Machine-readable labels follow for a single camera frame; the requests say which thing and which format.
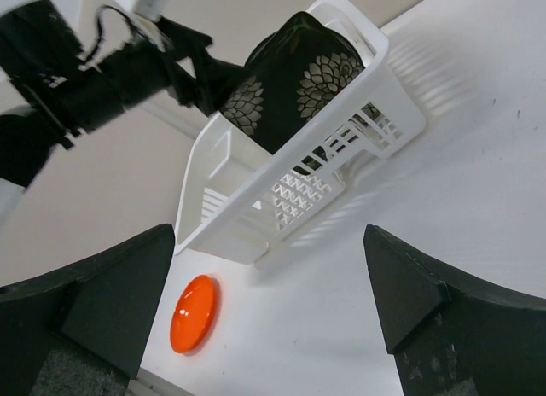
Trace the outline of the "black square floral plate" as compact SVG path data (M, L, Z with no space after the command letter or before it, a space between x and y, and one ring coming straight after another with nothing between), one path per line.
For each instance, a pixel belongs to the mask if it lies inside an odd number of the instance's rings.
M307 12L293 15L254 49L245 63L250 77L221 114L270 154L365 69L349 41Z

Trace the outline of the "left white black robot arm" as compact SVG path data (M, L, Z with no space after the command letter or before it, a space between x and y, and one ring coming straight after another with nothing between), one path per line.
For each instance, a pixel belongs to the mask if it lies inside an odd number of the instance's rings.
M186 108L216 113L249 76L213 58L205 33L159 18L150 26L123 14L129 40L105 58L85 50L51 0L1 16L1 67L25 104L1 115L1 218L7 220L57 147L89 134L166 90Z

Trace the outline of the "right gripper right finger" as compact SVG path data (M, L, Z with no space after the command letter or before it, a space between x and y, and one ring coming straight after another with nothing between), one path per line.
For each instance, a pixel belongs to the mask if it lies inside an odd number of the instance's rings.
M429 256L377 225L363 247L406 395L543 395L545 300Z

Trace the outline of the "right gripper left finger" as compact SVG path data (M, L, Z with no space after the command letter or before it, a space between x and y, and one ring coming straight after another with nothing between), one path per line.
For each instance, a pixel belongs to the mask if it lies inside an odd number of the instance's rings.
M159 224L1 288L3 395L123 395L136 379L175 245Z

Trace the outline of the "orange round plate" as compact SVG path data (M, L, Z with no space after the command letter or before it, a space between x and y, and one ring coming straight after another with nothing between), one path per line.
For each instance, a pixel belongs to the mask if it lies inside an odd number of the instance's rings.
M169 340L174 352L193 352L204 343L212 331L219 299L220 290L213 277L201 274L189 282L171 317Z

